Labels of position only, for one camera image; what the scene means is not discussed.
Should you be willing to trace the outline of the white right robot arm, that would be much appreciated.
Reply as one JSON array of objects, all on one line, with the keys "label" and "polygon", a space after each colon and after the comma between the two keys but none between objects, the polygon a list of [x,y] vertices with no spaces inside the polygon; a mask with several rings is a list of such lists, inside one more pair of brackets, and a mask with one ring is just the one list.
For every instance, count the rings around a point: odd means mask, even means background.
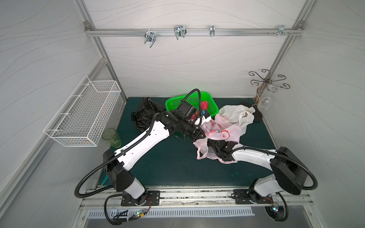
[{"label": "white right robot arm", "polygon": [[211,139],[208,146],[225,162],[248,162],[272,172],[251,184],[247,190],[251,200],[281,192],[300,195],[302,190],[312,191],[318,187],[315,175],[286,147],[268,150]]}]

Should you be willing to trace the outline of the white printed plastic bag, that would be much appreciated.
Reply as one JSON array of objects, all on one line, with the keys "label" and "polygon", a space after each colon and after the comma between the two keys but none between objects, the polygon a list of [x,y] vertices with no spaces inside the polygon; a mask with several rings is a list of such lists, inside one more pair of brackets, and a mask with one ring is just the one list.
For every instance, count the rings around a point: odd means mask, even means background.
[{"label": "white printed plastic bag", "polygon": [[236,125],[241,129],[241,135],[247,131],[247,126],[254,122],[255,109],[244,105],[225,105],[222,107],[218,115],[222,117],[226,123]]}]

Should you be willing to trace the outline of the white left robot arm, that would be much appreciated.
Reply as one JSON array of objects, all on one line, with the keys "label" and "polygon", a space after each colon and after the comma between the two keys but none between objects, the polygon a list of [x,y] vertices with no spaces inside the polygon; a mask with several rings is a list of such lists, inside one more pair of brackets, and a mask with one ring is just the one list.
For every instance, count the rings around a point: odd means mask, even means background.
[{"label": "white left robot arm", "polygon": [[[138,205],[147,198],[146,187],[130,173],[130,170],[142,156],[155,145],[173,135],[182,133],[193,141],[205,138],[200,126],[205,121],[202,109],[196,110],[191,104],[183,101],[177,109],[154,114],[150,126],[126,146],[116,150],[107,150],[103,154],[103,163],[77,184],[74,195],[82,199],[108,189],[128,194]],[[82,185],[97,171],[104,170],[112,184],[90,193],[81,193]]]}]

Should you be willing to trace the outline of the pink plastic bag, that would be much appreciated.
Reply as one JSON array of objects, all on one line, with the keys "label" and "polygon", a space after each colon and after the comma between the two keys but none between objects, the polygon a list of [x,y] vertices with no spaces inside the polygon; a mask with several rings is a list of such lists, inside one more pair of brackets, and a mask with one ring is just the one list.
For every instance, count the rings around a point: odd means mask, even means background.
[{"label": "pink plastic bag", "polygon": [[205,137],[203,139],[196,140],[193,144],[197,148],[197,159],[202,160],[205,158],[211,160],[218,160],[223,164],[237,163],[237,161],[224,161],[219,158],[213,151],[213,147],[208,145],[208,139],[223,142],[235,142],[240,141],[240,137],[246,133],[247,127],[241,127],[238,123],[232,124],[227,118],[220,115],[215,116],[217,120],[206,121],[200,128],[204,131]]}]

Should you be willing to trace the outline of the green plastic basket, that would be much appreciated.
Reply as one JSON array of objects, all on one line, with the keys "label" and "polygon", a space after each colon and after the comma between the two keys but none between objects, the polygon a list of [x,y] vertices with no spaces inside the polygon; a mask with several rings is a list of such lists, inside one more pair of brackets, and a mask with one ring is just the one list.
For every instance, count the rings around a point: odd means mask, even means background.
[{"label": "green plastic basket", "polygon": [[[165,108],[167,111],[175,110],[180,105],[181,101],[186,97],[186,95],[181,95],[177,97],[169,98],[165,102]],[[195,108],[199,108],[199,95],[197,92],[194,92],[192,95],[190,95],[187,100],[189,104],[193,105]],[[218,114],[219,108],[212,98],[212,96],[207,92],[201,92],[201,101],[208,102],[208,109],[207,111],[210,113],[211,117],[214,117]]]}]

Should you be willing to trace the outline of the black plastic bag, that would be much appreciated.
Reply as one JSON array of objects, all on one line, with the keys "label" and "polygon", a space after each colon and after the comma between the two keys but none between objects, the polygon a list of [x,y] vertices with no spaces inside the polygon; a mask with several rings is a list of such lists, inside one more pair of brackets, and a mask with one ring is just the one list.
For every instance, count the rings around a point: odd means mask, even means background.
[{"label": "black plastic bag", "polygon": [[131,113],[131,120],[136,129],[143,132],[150,126],[153,116],[164,111],[166,111],[164,106],[145,97],[137,111]]}]

